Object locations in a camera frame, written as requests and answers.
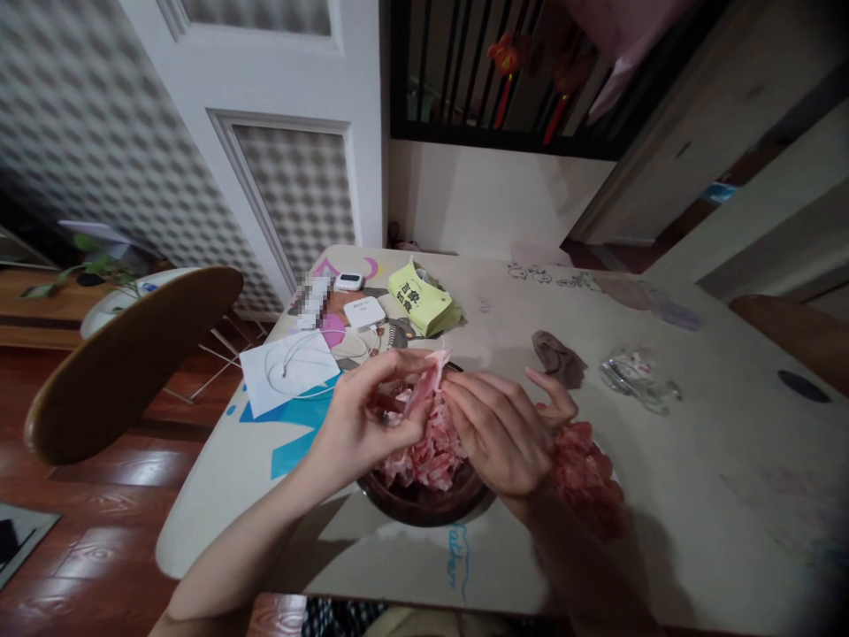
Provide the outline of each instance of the wooden chair back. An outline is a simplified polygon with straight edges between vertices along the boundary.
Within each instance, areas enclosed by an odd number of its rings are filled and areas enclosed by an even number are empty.
[[[27,446],[47,464],[79,462],[109,446],[139,421],[242,284],[233,268],[203,268],[129,305],[38,392],[27,415]]]
[[[825,312],[764,295],[729,307],[811,372],[849,396],[849,325]]]

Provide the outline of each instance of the bowl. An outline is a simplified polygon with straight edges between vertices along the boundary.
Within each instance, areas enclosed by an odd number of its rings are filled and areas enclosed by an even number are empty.
[[[448,363],[456,372],[459,365]],[[466,460],[454,474],[448,491],[431,491],[414,482],[409,487],[387,487],[379,473],[370,471],[356,482],[372,504],[393,520],[411,526],[444,526],[469,515],[486,496],[488,489]]]

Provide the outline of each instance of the meat slice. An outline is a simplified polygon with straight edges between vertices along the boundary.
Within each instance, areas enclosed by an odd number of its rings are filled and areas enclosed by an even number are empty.
[[[412,390],[406,390],[397,396],[407,406],[403,414],[388,414],[387,424],[398,426],[403,418],[421,402],[434,395],[431,411],[428,414],[424,438],[406,449],[397,451],[375,467],[383,475],[387,487],[398,484],[408,487],[413,482],[434,491],[448,491],[454,483],[457,468],[468,457],[460,437],[451,422],[451,412],[439,390],[442,370],[448,362],[449,352],[441,349],[429,357],[437,364],[422,374]]]
[[[593,442],[590,423],[561,427],[548,480],[600,540],[614,540],[625,533],[625,496],[613,480],[613,462]]]
[[[416,387],[413,389],[413,396],[407,401],[407,409],[404,410],[405,418],[417,405],[426,401],[436,392],[442,381],[442,370],[445,369],[445,363],[448,362],[450,356],[451,351],[448,349],[437,349],[432,354],[428,354],[427,357],[435,360],[436,365],[423,373],[422,377],[416,383]]]

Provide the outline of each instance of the white door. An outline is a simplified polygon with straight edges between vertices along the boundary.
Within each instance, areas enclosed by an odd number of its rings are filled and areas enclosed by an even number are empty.
[[[383,244],[378,4],[121,0],[283,303],[327,245]]]

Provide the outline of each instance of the red tassel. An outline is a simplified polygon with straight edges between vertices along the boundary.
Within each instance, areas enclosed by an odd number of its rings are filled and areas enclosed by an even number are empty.
[[[563,96],[560,102],[557,103],[555,112],[552,113],[551,119],[548,121],[548,128],[546,128],[546,136],[542,139],[542,143],[544,146],[547,146],[548,143],[551,142],[551,138],[555,136],[557,124],[560,122],[560,118],[563,116],[563,111],[566,110],[566,103],[568,101],[569,96]]]
[[[507,84],[504,85],[504,92],[501,93],[501,100],[498,102],[498,111],[495,113],[495,128],[501,128],[504,123],[504,113],[507,111],[507,98],[510,97],[510,84],[513,83],[513,73],[507,76]]]

